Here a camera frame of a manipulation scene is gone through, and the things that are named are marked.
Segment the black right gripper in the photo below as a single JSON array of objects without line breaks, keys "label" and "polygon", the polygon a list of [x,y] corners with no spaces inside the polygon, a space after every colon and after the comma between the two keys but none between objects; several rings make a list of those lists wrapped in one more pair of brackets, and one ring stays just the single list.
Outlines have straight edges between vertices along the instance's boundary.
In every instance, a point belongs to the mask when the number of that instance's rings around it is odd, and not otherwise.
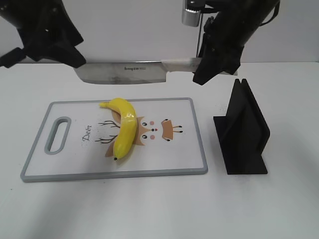
[{"label": "black right gripper", "polygon": [[[217,13],[208,19],[199,53],[201,61],[194,72],[193,82],[204,85],[216,75],[237,73],[242,49],[255,31],[270,23],[279,13],[278,0],[206,0],[211,9],[204,13]],[[215,52],[226,52],[226,59]]]}]

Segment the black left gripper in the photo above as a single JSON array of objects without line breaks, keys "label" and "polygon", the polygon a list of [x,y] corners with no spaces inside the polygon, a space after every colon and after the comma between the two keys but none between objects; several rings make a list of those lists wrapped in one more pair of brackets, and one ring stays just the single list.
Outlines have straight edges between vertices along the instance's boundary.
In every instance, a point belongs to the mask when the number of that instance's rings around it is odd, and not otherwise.
[{"label": "black left gripper", "polygon": [[29,57],[35,62],[53,60],[73,68],[86,64],[74,47],[84,41],[60,0],[2,0],[0,16],[18,31],[23,48],[0,57],[0,66],[10,68]]}]

